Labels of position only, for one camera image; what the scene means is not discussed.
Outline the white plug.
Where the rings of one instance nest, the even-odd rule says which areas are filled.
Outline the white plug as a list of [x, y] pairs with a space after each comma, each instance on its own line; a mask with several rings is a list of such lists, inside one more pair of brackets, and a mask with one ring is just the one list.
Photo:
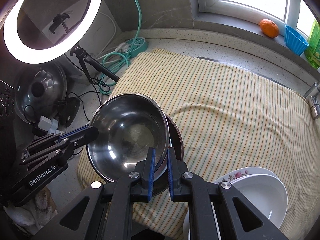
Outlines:
[[125, 54], [130, 50], [130, 45], [126, 42], [122, 42], [117, 48], [114, 50], [114, 52]]

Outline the black tripod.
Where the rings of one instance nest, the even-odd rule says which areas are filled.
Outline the black tripod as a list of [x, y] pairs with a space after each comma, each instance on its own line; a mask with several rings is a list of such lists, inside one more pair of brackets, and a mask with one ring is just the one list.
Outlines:
[[93, 83], [92, 78], [88, 72], [88, 69], [86, 67], [86, 63], [90, 64], [95, 70], [98, 72], [103, 73], [106, 75], [108, 78], [113, 80], [114, 82], [119, 81], [119, 77], [105, 68], [102, 64], [100, 64], [97, 60], [95, 60], [91, 55], [89, 55], [84, 48], [81, 48], [79, 45], [75, 45], [71, 50], [70, 50], [70, 55], [76, 55], [76, 57], [79, 60], [80, 67], [84, 71], [86, 77], [88, 78], [90, 83]]

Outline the large steel bowl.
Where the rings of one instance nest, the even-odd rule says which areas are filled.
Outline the large steel bowl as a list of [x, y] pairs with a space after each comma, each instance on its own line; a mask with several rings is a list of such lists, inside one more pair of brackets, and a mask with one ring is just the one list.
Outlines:
[[169, 147], [167, 117], [150, 97], [137, 93], [116, 95], [95, 112], [90, 126], [98, 129], [97, 139], [86, 146], [89, 161], [106, 182], [115, 182], [133, 171], [155, 149], [155, 179], [167, 168]]

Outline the chrome faucet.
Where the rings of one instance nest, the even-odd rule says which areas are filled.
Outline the chrome faucet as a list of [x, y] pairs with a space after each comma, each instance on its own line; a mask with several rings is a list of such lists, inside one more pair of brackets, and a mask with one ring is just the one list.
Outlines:
[[320, 82], [315, 82], [308, 91], [303, 95], [303, 97], [307, 100], [310, 112], [313, 120], [319, 118], [320, 107], [317, 98], [319, 97], [319, 84]]

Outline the teal power strip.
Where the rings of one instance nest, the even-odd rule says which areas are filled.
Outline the teal power strip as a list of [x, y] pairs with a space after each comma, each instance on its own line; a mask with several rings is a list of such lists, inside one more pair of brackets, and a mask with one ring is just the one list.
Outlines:
[[147, 40], [143, 37], [137, 37], [135, 40], [132, 38], [127, 40], [126, 43], [130, 45], [130, 50], [124, 55], [131, 58], [136, 57], [141, 52], [146, 51], [149, 46]]

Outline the white power adapter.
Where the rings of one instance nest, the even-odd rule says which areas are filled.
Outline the white power adapter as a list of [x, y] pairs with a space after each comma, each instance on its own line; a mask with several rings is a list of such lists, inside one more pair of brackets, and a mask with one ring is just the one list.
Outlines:
[[41, 116], [37, 126], [45, 134], [63, 134], [63, 131], [58, 129], [59, 123], [55, 119]]

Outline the green soap bottle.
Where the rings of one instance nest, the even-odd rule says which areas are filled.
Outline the green soap bottle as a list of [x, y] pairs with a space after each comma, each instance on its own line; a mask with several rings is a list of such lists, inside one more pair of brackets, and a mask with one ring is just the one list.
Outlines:
[[319, 68], [319, 39], [320, 39], [320, 29], [317, 20], [313, 21], [311, 28], [311, 33], [308, 37], [308, 48], [304, 51], [304, 55], [313, 66], [313, 68]]

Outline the orange tangerine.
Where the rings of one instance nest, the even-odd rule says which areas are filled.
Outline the orange tangerine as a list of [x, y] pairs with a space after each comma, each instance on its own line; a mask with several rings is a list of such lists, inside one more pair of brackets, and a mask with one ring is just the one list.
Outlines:
[[269, 38], [275, 38], [279, 35], [278, 26], [269, 19], [263, 19], [259, 22], [259, 27], [263, 34], [268, 36]]

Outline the glass pot lid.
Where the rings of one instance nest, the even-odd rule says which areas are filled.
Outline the glass pot lid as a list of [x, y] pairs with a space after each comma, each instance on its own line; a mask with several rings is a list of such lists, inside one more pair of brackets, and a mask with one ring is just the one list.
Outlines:
[[20, 70], [15, 78], [15, 111], [26, 123], [37, 123], [41, 116], [52, 119], [57, 105], [67, 94], [67, 78], [55, 62], [32, 64]]

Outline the white crumpled towel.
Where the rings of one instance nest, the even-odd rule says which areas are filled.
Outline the white crumpled towel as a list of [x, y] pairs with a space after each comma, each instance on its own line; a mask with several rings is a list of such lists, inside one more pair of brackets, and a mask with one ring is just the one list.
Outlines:
[[4, 211], [17, 226], [31, 235], [38, 233], [57, 215], [56, 204], [47, 187], [44, 187], [23, 206], [15, 207], [9, 205], [4, 208]]

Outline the blue plastic cup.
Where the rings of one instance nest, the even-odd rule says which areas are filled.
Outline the blue plastic cup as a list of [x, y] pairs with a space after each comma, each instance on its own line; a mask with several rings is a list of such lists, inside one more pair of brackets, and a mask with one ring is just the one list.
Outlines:
[[285, 25], [285, 45], [294, 54], [300, 56], [309, 46], [307, 40], [296, 29]]

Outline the red steel bowl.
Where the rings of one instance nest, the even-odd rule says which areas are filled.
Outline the red steel bowl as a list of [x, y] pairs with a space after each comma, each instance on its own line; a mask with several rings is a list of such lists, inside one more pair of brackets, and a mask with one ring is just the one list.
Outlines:
[[[183, 160], [184, 146], [180, 131], [173, 120], [167, 115], [167, 122], [169, 126], [170, 141], [169, 146], [175, 150], [177, 160]], [[167, 158], [164, 158], [163, 162], [155, 171], [155, 178], [153, 182], [152, 196], [162, 193], [169, 188], [168, 171], [167, 171]]]

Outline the striped yellow cloth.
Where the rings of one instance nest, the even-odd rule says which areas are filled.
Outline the striped yellow cloth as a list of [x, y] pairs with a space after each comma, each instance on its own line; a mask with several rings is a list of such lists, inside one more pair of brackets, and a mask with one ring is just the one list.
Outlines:
[[121, 93], [157, 102], [181, 133], [188, 169], [204, 180], [248, 166], [275, 173], [289, 200], [281, 230], [289, 239], [306, 237], [319, 212], [319, 123], [299, 93], [164, 49], [135, 58], [112, 94]]

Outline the small floral white plate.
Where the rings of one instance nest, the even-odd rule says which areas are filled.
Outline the small floral white plate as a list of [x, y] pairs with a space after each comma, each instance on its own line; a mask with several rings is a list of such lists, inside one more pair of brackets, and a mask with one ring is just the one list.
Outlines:
[[217, 180], [215, 180], [214, 184], [219, 184], [223, 181], [227, 181], [231, 183], [234, 180], [240, 179], [245, 176], [253, 175], [253, 174], [268, 174], [276, 178], [278, 177], [275, 173], [273, 173], [272, 171], [266, 168], [251, 166], [251, 167], [244, 167], [244, 168], [231, 171], [223, 175], [222, 177], [218, 178]]

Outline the plain white plate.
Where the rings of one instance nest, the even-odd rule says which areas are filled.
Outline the plain white plate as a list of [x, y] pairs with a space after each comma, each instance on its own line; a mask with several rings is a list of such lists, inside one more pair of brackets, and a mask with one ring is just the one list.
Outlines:
[[279, 228], [287, 192], [278, 178], [253, 174], [215, 184], [184, 172], [182, 181], [190, 190], [184, 239], [286, 239]]

